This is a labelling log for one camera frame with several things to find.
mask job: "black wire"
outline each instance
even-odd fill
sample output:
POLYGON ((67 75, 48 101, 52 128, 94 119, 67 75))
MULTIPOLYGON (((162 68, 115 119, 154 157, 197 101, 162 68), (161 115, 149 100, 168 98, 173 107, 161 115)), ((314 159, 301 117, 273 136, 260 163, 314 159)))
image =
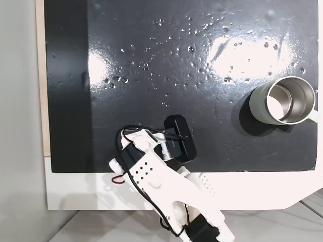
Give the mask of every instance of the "black wire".
POLYGON ((129 179, 130 179, 130 181, 131 181, 131 183, 132 183, 132 185, 136 188, 136 190, 139 192, 139 194, 141 195, 141 196, 143 196, 144 197, 144 199, 146 199, 146 201, 147 202, 149 202, 156 210, 157 210, 157 212, 160 214, 160 216, 162 217, 162 219, 165 221, 165 223, 166 223, 166 225, 169 227, 169 230, 170 230, 170 232, 175 236, 175 237, 179 237, 181 234, 182 234, 182 232, 184 231, 184 227, 182 228, 182 230, 181 230, 181 232, 179 233, 179 234, 177 234, 173 229, 172 229, 172 227, 171 227, 171 225, 170 225, 170 223, 167 221, 167 219, 166 219, 166 216, 163 214, 163 212, 161 211, 161 209, 156 205, 156 203, 154 203, 151 199, 150 199, 150 197, 147 195, 147 194, 145 194, 145 192, 143 191, 143 190, 141 190, 140 188, 139 188, 139 186, 136 184, 136 182, 135 182, 135 180, 133 179, 133 176, 131 175, 131 172, 130 172, 130 170, 129 170, 129 168, 127 167, 127 165, 125 164, 125 162, 124 162, 124 160, 122 159, 122 157, 121 157, 121 155, 120 155, 120 150, 119 150, 119 143, 118 143, 118 137, 119 137, 119 134, 120 134, 120 132, 121 132, 122 130, 120 130, 118 133, 117 133, 117 136, 116 136, 116 146, 117 146, 117 151, 118 151, 118 154, 119 154, 119 157, 120 157, 120 159, 118 159, 118 161, 119 162, 121 162, 122 164, 121 164, 121 167, 123 168, 123 170, 128 174, 128 176, 129 176, 129 179))
POLYGON ((166 230, 168 230, 168 231, 170 231, 170 228, 169 227, 167 227, 167 226, 165 226, 164 224, 163 224, 163 219, 160 217, 160 219, 159 219, 159 222, 160 222, 160 225, 164 228, 164 229, 166 229, 166 230))
POLYGON ((145 126, 141 126, 141 125, 128 125, 124 127, 125 130, 127 129, 144 129, 144 130, 149 130, 149 131, 154 131, 157 133, 161 133, 164 135, 169 135, 169 136, 173 136, 173 137, 177 137, 179 139, 186 139, 188 138, 188 136, 182 136, 182 135, 177 135, 177 134, 172 134, 172 133, 168 133, 165 131, 161 131, 161 130, 157 130, 157 129, 153 129, 153 128, 149 128, 149 127, 145 127, 145 126))
POLYGON ((187 225, 190 225, 190 215, 188 214, 188 209, 187 209, 186 204, 184 204, 184 205, 185 205, 185 210, 186 210, 187 225))

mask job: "stainless steel mug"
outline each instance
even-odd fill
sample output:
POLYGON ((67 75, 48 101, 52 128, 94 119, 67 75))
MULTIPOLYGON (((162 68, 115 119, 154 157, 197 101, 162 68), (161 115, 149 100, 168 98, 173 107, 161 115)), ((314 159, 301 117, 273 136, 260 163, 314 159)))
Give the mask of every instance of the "stainless steel mug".
POLYGON ((257 120, 271 125, 295 125, 306 119, 317 123, 319 117, 314 110, 315 92, 300 77, 283 77, 257 87, 249 106, 257 120))

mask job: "mug handle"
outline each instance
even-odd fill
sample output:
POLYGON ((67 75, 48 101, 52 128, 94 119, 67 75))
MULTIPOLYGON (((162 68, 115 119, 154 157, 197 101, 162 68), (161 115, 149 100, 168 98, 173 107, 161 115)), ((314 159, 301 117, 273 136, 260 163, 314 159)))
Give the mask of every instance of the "mug handle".
POLYGON ((308 115, 307 119, 310 122, 317 123, 319 116, 320 116, 319 112, 313 109, 312 112, 308 115))

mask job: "black surface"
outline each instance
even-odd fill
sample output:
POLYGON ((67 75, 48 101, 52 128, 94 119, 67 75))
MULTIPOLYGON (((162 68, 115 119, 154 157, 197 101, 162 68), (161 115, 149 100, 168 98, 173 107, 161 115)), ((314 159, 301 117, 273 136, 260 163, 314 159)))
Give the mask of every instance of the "black surface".
POLYGON ((317 9, 317 0, 45 0, 53 172, 110 171, 118 129, 163 128, 178 113, 197 149, 190 171, 314 169, 317 125, 265 125, 247 102, 288 75, 317 90, 317 9))

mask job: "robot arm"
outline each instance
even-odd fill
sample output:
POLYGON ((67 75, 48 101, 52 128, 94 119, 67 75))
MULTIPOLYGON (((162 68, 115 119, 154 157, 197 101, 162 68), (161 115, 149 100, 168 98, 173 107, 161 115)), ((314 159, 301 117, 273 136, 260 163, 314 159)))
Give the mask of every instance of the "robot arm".
POLYGON ((171 136, 152 134, 145 128, 128 135, 122 131, 124 148, 110 161, 110 167, 115 173, 125 172, 125 182, 152 204, 168 230, 183 241, 232 242, 234 236, 217 208, 207 174, 190 173, 184 166, 175 171, 165 162, 174 155, 184 162, 196 156, 184 117, 171 117, 174 127, 167 129, 171 136), (154 150, 158 145, 162 157, 154 150))

